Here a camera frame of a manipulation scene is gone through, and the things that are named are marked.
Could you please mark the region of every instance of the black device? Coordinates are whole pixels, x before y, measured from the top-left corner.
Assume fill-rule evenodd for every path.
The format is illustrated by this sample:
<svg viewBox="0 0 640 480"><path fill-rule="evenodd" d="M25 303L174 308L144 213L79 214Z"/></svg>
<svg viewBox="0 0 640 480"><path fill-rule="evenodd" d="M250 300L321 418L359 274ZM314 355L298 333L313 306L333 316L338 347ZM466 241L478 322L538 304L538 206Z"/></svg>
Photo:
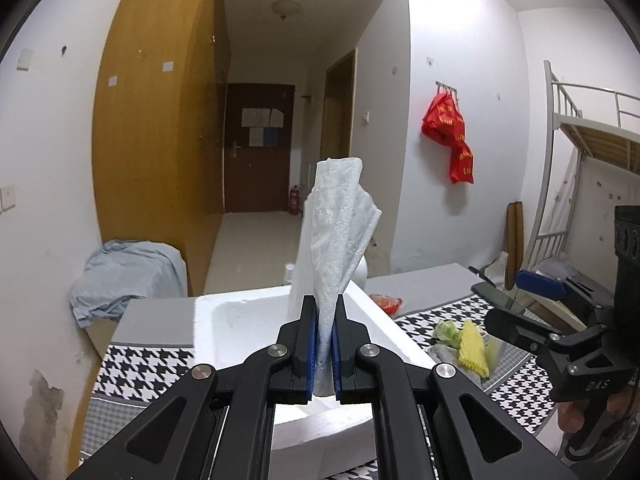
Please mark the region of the black device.
<svg viewBox="0 0 640 480"><path fill-rule="evenodd" d="M317 319L305 296L276 344L242 365L193 367L69 480L266 480L276 403L311 397ZM337 399L372 405L380 480L576 480L452 365L427 370L372 344L342 296L332 358Z"/></svg>
<svg viewBox="0 0 640 480"><path fill-rule="evenodd" d="M607 399L629 384L640 364L640 206L617 206L614 225L618 256L614 304L598 304L588 290L570 287L574 305L590 322L582 332L559 335L546 324L505 308L513 300L489 290L487 283L472 287L494 306L484 318L487 332L536 355L552 384L551 400L580 402L584 425L566 447L567 457L574 461L593 456L624 424L629 413L614 420L606 411Z"/></svg>

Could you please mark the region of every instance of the white foam box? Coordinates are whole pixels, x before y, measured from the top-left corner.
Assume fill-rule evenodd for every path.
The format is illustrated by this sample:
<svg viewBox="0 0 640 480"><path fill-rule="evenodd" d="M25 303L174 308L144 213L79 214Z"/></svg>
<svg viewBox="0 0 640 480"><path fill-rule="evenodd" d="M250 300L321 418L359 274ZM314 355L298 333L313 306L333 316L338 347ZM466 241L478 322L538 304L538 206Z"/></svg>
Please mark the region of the white foam box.
<svg viewBox="0 0 640 480"><path fill-rule="evenodd" d="M277 286L198 298L194 362L220 370L275 343L281 325L295 320L287 313L289 290ZM372 343L407 363L433 367L433 360L353 282L343 298L347 317L366 325ZM314 397L307 405L276 407L270 480L325 478L375 456L369 404L341 406L335 397Z"/></svg>

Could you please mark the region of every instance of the fire extinguisher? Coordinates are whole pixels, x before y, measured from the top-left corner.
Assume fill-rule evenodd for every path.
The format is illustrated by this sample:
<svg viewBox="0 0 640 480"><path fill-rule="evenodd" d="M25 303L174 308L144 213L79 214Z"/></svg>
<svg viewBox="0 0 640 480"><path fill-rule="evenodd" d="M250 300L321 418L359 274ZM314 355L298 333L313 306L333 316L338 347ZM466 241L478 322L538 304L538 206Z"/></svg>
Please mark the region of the fire extinguisher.
<svg viewBox="0 0 640 480"><path fill-rule="evenodd" d="M297 216L300 213L300 188L294 186L289 192L289 214Z"/></svg>

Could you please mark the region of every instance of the person's hand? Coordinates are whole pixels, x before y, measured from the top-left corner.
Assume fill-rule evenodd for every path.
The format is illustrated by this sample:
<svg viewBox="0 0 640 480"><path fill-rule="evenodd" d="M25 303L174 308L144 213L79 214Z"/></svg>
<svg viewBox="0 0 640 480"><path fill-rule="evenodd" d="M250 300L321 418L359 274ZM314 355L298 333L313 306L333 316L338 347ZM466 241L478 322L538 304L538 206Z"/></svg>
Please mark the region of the person's hand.
<svg viewBox="0 0 640 480"><path fill-rule="evenodd" d="M622 418L629 406L633 386L627 385L621 392L613 394L607 401L607 411L615 418ZM584 425L584 415L573 402L558 402L558 426L565 433L577 433ZM630 413L640 407L640 392L636 393Z"/></svg>

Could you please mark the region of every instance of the red plastic bag hanging on wall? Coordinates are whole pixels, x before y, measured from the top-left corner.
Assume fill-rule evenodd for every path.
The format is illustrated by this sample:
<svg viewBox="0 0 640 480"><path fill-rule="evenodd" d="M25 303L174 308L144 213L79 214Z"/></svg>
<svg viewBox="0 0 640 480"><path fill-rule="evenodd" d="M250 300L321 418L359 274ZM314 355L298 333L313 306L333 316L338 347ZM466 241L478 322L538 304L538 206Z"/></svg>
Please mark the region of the red plastic bag hanging on wall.
<svg viewBox="0 0 640 480"><path fill-rule="evenodd" d="M465 120L449 92L438 92L422 120L422 132L451 148L449 179L452 184L473 184L473 154L465 142Z"/></svg>

